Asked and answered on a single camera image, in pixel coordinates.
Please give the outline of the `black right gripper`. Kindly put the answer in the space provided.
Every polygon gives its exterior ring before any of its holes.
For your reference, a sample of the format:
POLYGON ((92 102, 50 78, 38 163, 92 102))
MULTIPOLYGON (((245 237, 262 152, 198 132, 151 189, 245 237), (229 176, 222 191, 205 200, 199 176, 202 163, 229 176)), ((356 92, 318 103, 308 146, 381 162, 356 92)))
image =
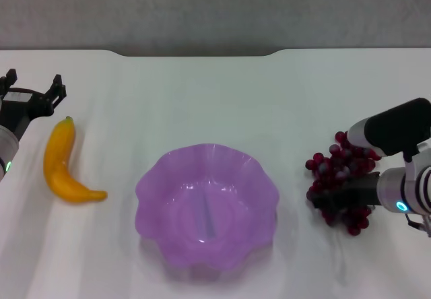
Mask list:
POLYGON ((379 178, 379 173, 370 173, 360 178, 353 178, 337 189, 312 195, 311 203, 314 208, 327 211, 343 211, 367 205, 381 205, 377 195, 379 178))

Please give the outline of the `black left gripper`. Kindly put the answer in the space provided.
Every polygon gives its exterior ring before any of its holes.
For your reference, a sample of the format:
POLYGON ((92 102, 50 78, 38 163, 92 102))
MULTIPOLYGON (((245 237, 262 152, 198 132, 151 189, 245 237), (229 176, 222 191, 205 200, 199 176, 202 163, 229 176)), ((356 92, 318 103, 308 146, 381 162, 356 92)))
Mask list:
MULTIPOLYGON (((18 80, 15 69, 10 69, 0 77, 0 94, 8 93, 10 87, 18 80)), ((14 88, 12 92, 30 93, 27 102, 3 100, 1 106, 1 126, 11 131, 19 141, 28 125, 39 117, 49 117, 67 96, 62 76, 56 74, 53 83, 44 94, 23 88, 14 88)))

